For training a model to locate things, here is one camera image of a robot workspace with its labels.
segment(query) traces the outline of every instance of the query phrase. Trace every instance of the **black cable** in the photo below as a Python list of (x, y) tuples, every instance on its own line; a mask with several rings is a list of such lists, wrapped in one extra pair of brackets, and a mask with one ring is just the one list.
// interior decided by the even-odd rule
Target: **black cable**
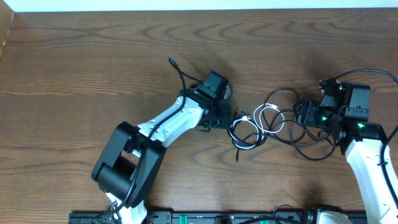
[(327, 154), (325, 157), (321, 157), (321, 158), (311, 158), (311, 157), (306, 156), (300, 149), (298, 149), (298, 147), (295, 145), (295, 143), (294, 143), (294, 141), (293, 141), (293, 124), (294, 124), (294, 122), (292, 122), (292, 125), (290, 126), (290, 138), (291, 138), (291, 140), (292, 140), (292, 146), (294, 147), (294, 149), (295, 149), (302, 157), (304, 157), (304, 158), (306, 158), (306, 159), (308, 159), (308, 160), (311, 160), (311, 161), (321, 161), (321, 160), (324, 160), (324, 159), (329, 158), (329, 157), (333, 154), (333, 152), (334, 152), (335, 149), (336, 149), (335, 144), (333, 145), (333, 148), (331, 149), (331, 151), (329, 152), (329, 154)]
[(387, 169), (386, 169), (386, 165), (387, 162), (384, 160), (384, 152), (386, 151), (386, 147), (388, 145), (388, 143), (391, 141), (392, 137), (394, 137), (394, 135), (397, 133), (398, 130), (398, 125), (396, 126), (396, 128), (392, 131), (391, 135), (387, 138), (387, 141), (384, 142), (384, 144), (381, 146), (381, 150), (380, 150), (380, 166), (381, 166), (381, 170), (383, 172), (383, 176), (386, 180), (386, 184), (388, 186), (388, 189), (390, 190), (392, 199), (394, 199), (394, 202), (396, 203), (396, 207), (398, 208), (398, 198), (397, 195), (394, 191), (394, 188), (392, 187), (390, 178), (388, 177), (388, 173), (387, 173)]
[(170, 62), (170, 64), (173, 66), (173, 68), (175, 68), (175, 69), (178, 71), (178, 73), (179, 73), (180, 75), (185, 75), (187, 78), (190, 78), (190, 79), (195, 80), (195, 81), (197, 81), (197, 82), (203, 83), (202, 80), (197, 79), (197, 78), (195, 78), (195, 77), (192, 77), (192, 76), (186, 74), (185, 72), (181, 71), (181, 69), (180, 69), (180, 67), (178, 67), (177, 63), (175, 63), (175, 61), (174, 61), (172, 58), (170, 58), (170, 57), (169, 57), (169, 62)]
[[(267, 98), (266, 98), (266, 100), (264, 101), (264, 104), (263, 104), (263, 109), (264, 109), (266, 103), (268, 102), (269, 98), (270, 98), (273, 94), (275, 94), (275, 93), (277, 93), (277, 92), (280, 92), (280, 91), (284, 91), (284, 90), (292, 91), (293, 93), (295, 93), (295, 96), (296, 96), (296, 103), (299, 102), (299, 94), (298, 94), (294, 89), (291, 89), (291, 88), (281, 88), (281, 89), (278, 89), (278, 90), (274, 90), (273, 92), (271, 92), (271, 93), (267, 96)], [(259, 147), (259, 146), (263, 145), (263, 144), (266, 142), (267, 139), (271, 139), (271, 140), (274, 140), (274, 141), (281, 142), (281, 143), (287, 144), (287, 145), (289, 145), (289, 146), (292, 146), (292, 147), (294, 147), (294, 148), (296, 149), (297, 152), (300, 153), (300, 155), (302, 155), (304, 158), (309, 159), (309, 160), (312, 160), (312, 161), (319, 161), (319, 160), (326, 159), (326, 158), (330, 157), (330, 156), (333, 154), (334, 150), (335, 150), (335, 144), (333, 144), (333, 143), (329, 140), (329, 137), (331, 137), (331, 133), (328, 133), (328, 135), (327, 135), (326, 137), (324, 137), (324, 138), (316, 139), (316, 138), (313, 137), (313, 135), (306, 129), (306, 127), (305, 127), (304, 125), (298, 124), (298, 122), (296, 122), (294, 119), (291, 119), (291, 120), (285, 119), (285, 120), (283, 120), (283, 121), (281, 121), (281, 122), (279, 122), (279, 123), (277, 123), (277, 124), (274, 125), (275, 120), (277, 119), (277, 117), (278, 117), (281, 113), (293, 113), (293, 112), (294, 112), (293, 110), (282, 110), (282, 111), (278, 112), (278, 113), (274, 116), (274, 118), (272, 119), (271, 124), (268, 123), (268, 121), (267, 121), (267, 119), (266, 119), (266, 117), (265, 117), (264, 112), (262, 112), (262, 117), (264, 118), (264, 120), (265, 120), (265, 122), (266, 122), (266, 124), (267, 124), (267, 126), (268, 126), (268, 131), (274, 131), (278, 126), (280, 126), (281, 124), (286, 123), (286, 122), (295, 123), (295, 124), (297, 124), (297, 125), (303, 130), (303, 133), (300, 135), (299, 138), (297, 138), (297, 139), (292, 139), (292, 137), (291, 137), (289, 140), (287, 140), (287, 139), (281, 139), (280, 137), (278, 137), (278, 135), (276, 135), (276, 133), (259, 134), (259, 133), (261, 132), (261, 129), (258, 128), (258, 127), (256, 128), (257, 133), (250, 134), (250, 135), (246, 136), (244, 139), (240, 139), (240, 138), (238, 138), (238, 137), (235, 135), (234, 132), (235, 132), (236, 127), (238, 126), (238, 124), (239, 124), (241, 121), (238, 121), (238, 122), (236, 122), (236, 123), (234, 123), (234, 121), (236, 121), (237, 119), (240, 119), (241, 117), (236, 118), (236, 119), (231, 123), (231, 125), (229, 126), (229, 128), (227, 129), (227, 133), (228, 133), (228, 135), (231, 137), (232, 144), (238, 149), (237, 152), (236, 152), (236, 161), (239, 160), (239, 151), (250, 151), (250, 150), (253, 150), (253, 149), (256, 148), (256, 147)], [(255, 124), (255, 122), (254, 122), (253, 119), (248, 119), (248, 121), (249, 121), (250, 123), (252, 123), (252, 124)], [(299, 141), (301, 141), (301, 140), (304, 138), (305, 135), (307, 135), (307, 136), (310, 137), (312, 140), (314, 140), (314, 142), (313, 142), (313, 143), (310, 143), (310, 144), (296, 145), (296, 143), (298, 143)], [(250, 137), (253, 137), (253, 136), (263, 136), (263, 138), (258, 138), (258, 139), (256, 140), (256, 142), (247, 142), (247, 141), (246, 141), (246, 140), (248, 140)], [(331, 152), (330, 152), (328, 155), (326, 155), (325, 157), (319, 158), (319, 159), (318, 159), (318, 158), (311, 158), (311, 157), (308, 157), (308, 156), (306, 156), (300, 149), (298, 149), (298, 147), (310, 147), (310, 146), (314, 146), (314, 145), (319, 144), (319, 143), (324, 142), (324, 141), (327, 141), (329, 144), (331, 144), (331, 145), (333, 146), (333, 148), (332, 148)]]
[(278, 209), (280, 209), (281, 207), (290, 207), (296, 213), (296, 215), (298, 217), (300, 217), (300, 219), (302, 218), (302, 216), (299, 214), (299, 212), (296, 211), (296, 209), (293, 206), (289, 205), (289, 204), (282, 204), (282, 205), (279, 205), (277, 208), (275, 208), (274, 212), (272, 212), (272, 216), (273, 217), (276, 216), (276, 213), (277, 213)]
[(112, 219), (113, 218), (113, 215), (114, 214), (116, 214), (117, 216), (118, 216), (118, 219), (116, 220), (116, 224), (121, 224), (121, 216), (120, 216), (120, 213), (118, 212), (118, 213), (114, 213), (114, 212), (112, 212), (113, 210), (115, 210), (115, 208), (117, 207), (117, 205), (118, 205), (118, 203), (116, 202), (116, 201), (114, 201), (114, 202), (112, 202), (112, 204), (111, 204), (111, 211), (110, 212), (103, 212), (103, 213), (100, 213), (100, 214), (98, 214), (98, 215), (96, 215), (96, 216), (94, 216), (94, 218), (93, 219), (91, 219), (91, 224), (95, 224), (94, 223), (94, 220), (97, 218), (99, 218), (99, 217), (102, 217), (102, 219), (108, 219), (107, 217), (106, 217), (106, 215), (109, 215), (109, 219)]
[(281, 218), (281, 217), (269, 217), (269, 216), (261, 216), (259, 218), (253, 218), (244, 222), (241, 222), (239, 224), (250, 224), (250, 223), (255, 223), (259, 221), (281, 221), (281, 222), (286, 222), (286, 223), (292, 223), (292, 224), (301, 224), (301, 221), (296, 221), (296, 220), (291, 220), (289, 218)]
[[(187, 75), (186, 73), (183, 73), (183, 72), (181, 71), (180, 67), (178, 67), (178, 65), (177, 65), (177, 63), (175, 62), (175, 60), (173, 60), (173, 59), (170, 58), (170, 57), (169, 57), (169, 63), (171, 64), (171, 66), (173, 66), (173, 68), (175, 68), (175, 69), (178, 71), (178, 74), (180, 75), (180, 78), (181, 78), (182, 88), (183, 88), (183, 91), (182, 91), (182, 93), (183, 93), (182, 104), (181, 104), (173, 113), (169, 114), (167, 117), (165, 117), (164, 119), (162, 119), (161, 121), (159, 121), (157, 124), (154, 125), (154, 127), (152, 128), (152, 130), (150, 131), (150, 133), (149, 133), (149, 135), (148, 135), (148, 137), (147, 137), (146, 146), (145, 146), (146, 148), (149, 146), (149, 141), (150, 141), (151, 137), (154, 135), (154, 133), (156, 132), (156, 130), (157, 130), (164, 122), (166, 122), (168, 119), (170, 119), (171, 117), (173, 117), (174, 115), (176, 115), (178, 112), (180, 112), (180, 111), (184, 108), (184, 106), (185, 106), (185, 98), (187, 97), (187, 87), (185, 86), (185, 80), (184, 80), (183, 75), (185, 75), (185, 76), (188, 77), (188, 78), (191, 78), (191, 79), (194, 79), (194, 80), (196, 80), (196, 81), (201, 82), (201, 80), (198, 80), (198, 79), (196, 79), (196, 78), (193, 78), (193, 77)], [(121, 204), (120, 204), (115, 210), (110, 211), (110, 212), (104, 212), (104, 213), (102, 213), (102, 214), (100, 214), (100, 215), (105, 215), (106, 213), (111, 213), (111, 215), (113, 216), (115, 213), (119, 213), (120, 209), (122, 209), (123, 206), (125, 206), (125, 205), (127, 204), (127, 201), (130, 199), (130, 197), (131, 197), (131, 195), (132, 195), (132, 193), (133, 193), (133, 191), (134, 191), (134, 189), (135, 189), (137, 176), (138, 176), (138, 173), (139, 173), (141, 164), (142, 164), (142, 158), (144, 157), (144, 154), (146, 153), (146, 148), (141, 150), (142, 154), (141, 154), (141, 157), (139, 158), (137, 168), (134, 170), (134, 175), (133, 175), (133, 178), (132, 178), (132, 180), (131, 180), (131, 185), (130, 185), (130, 187), (129, 187), (129, 190), (127, 191), (127, 194), (126, 194), (125, 198), (122, 200)]]
[[(391, 73), (385, 72), (385, 71), (382, 71), (382, 70), (378, 70), (378, 69), (370, 69), (370, 68), (356, 69), (356, 70), (348, 71), (348, 72), (345, 72), (345, 73), (343, 73), (343, 74), (341, 74), (341, 75), (338, 75), (337, 77), (329, 78), (329, 79), (327, 79), (327, 80), (325, 80), (325, 81), (326, 81), (327, 83), (329, 83), (329, 82), (335, 81), (335, 80), (338, 79), (338, 78), (341, 78), (341, 77), (343, 77), (343, 76), (346, 76), (346, 75), (349, 75), (349, 74), (352, 74), (352, 73), (356, 73), (356, 72), (377, 72), (377, 73), (381, 73), (381, 74), (383, 74), (383, 75), (387, 75), (388, 77), (392, 78), (392, 79), (398, 84), (398, 78), (396, 78), (395, 76), (393, 76)], [(388, 173), (387, 173), (387, 170), (386, 170), (386, 165), (387, 165), (387, 163), (386, 163), (386, 161), (384, 160), (384, 153), (385, 153), (385, 151), (386, 151), (386, 147), (387, 147), (388, 143), (391, 141), (391, 139), (392, 139), (392, 138), (395, 136), (395, 134), (397, 133), (397, 130), (398, 130), (398, 125), (397, 125), (396, 128), (391, 132), (390, 136), (388, 136), (387, 140), (386, 140), (386, 141), (383, 143), (383, 145), (381, 146), (381, 150), (380, 150), (380, 166), (381, 166), (381, 170), (382, 170), (384, 179), (386, 180), (386, 184), (387, 184), (387, 186), (388, 186), (388, 189), (389, 189), (389, 191), (390, 191), (390, 193), (391, 193), (392, 199), (394, 200), (394, 202), (395, 202), (395, 204), (396, 204), (396, 207), (398, 208), (398, 197), (397, 197), (397, 194), (396, 194), (395, 191), (394, 191), (394, 188), (392, 187), (390, 178), (388, 177)]]

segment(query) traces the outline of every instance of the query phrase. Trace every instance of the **wooden surface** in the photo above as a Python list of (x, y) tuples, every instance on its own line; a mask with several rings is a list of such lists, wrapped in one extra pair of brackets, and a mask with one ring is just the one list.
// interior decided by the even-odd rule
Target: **wooden surface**
[(0, 58), (2, 50), (6, 45), (6, 37), (8, 35), (12, 17), (14, 12), (6, 5), (3, 0), (0, 0)]
[[(91, 170), (121, 121), (139, 124), (174, 102), (182, 87), (168, 56), (195, 77), (209, 68), (223, 73), (234, 85), (233, 105), (252, 113), (278, 87), (319, 100), (321, 78), (368, 67), (397, 75), (397, 30), (398, 9), (18, 14), (0, 62), (0, 223), (66, 223), (72, 210), (106, 209)], [(398, 122), (397, 85), (366, 73), (344, 80), (371, 85), (370, 120), (389, 134)], [(293, 96), (270, 102), (291, 108)], [(390, 147), (397, 165), (397, 138)], [(364, 209), (340, 150), (321, 162), (272, 141), (242, 152), (238, 163), (235, 153), (225, 130), (183, 134), (147, 206)]]

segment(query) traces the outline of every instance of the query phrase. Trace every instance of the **white wall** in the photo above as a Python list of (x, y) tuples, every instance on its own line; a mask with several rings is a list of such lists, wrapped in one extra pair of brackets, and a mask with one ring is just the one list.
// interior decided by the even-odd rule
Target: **white wall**
[(398, 7), (398, 0), (4, 0), (14, 12)]

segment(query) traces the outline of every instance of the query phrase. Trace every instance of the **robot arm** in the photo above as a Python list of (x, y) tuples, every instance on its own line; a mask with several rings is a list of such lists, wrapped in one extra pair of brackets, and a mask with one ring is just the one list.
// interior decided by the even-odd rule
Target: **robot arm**
[[(365, 204), (368, 223), (396, 223), (398, 210), (384, 180), (380, 166), (382, 142), (376, 139), (354, 140), (346, 151), (347, 162), (354, 171)], [(398, 180), (390, 160), (390, 149), (385, 151), (386, 169), (395, 191)]]
[[(197, 125), (226, 128), (231, 119), (227, 104), (231, 92), (229, 81), (211, 71), (204, 83), (187, 89), (175, 103), (154, 119), (134, 127), (121, 123), (113, 132), (99, 157), (91, 178), (118, 205), (125, 201), (119, 214), (123, 224), (140, 224), (146, 216), (143, 200), (155, 181), (160, 165), (169, 147), (181, 134)], [(148, 139), (155, 125), (165, 120)], [(122, 156), (122, 151), (139, 157), (133, 164)]]
[[(297, 122), (327, 129), (338, 140), (341, 153), (346, 156), (358, 182), (368, 223), (397, 223), (398, 210), (383, 176), (382, 166), (386, 167), (395, 192), (398, 191), (398, 180), (388, 146), (384, 152), (386, 162), (381, 165), (381, 147), (387, 140), (382, 126), (368, 122), (370, 87), (322, 80), (321, 89), (322, 102), (304, 100), (294, 106)], [(313, 222), (308, 223), (341, 223), (340, 218), (328, 219), (331, 217), (333, 215), (329, 213), (322, 220), (320, 212)]]

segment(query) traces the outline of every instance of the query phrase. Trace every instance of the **wooden table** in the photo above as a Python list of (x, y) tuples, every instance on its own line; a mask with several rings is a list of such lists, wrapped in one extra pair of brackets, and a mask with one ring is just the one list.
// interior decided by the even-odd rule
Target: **wooden table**
[[(0, 223), (66, 223), (72, 210), (107, 209), (91, 170), (120, 122), (137, 125), (174, 102), (182, 86), (168, 56), (195, 77), (209, 68), (224, 74), (234, 107), (252, 113), (278, 87), (320, 100), (321, 78), (355, 68), (397, 75), (397, 30), (398, 9), (17, 14), (0, 61)], [(370, 121), (389, 134), (398, 122), (397, 85), (367, 73), (344, 80), (371, 85)], [(270, 102), (291, 108), (294, 100), (280, 93)], [(397, 165), (397, 138), (390, 147)], [(225, 130), (183, 134), (169, 147), (147, 206), (364, 209), (339, 149), (321, 162), (272, 141), (242, 152), (238, 163), (235, 153)]]

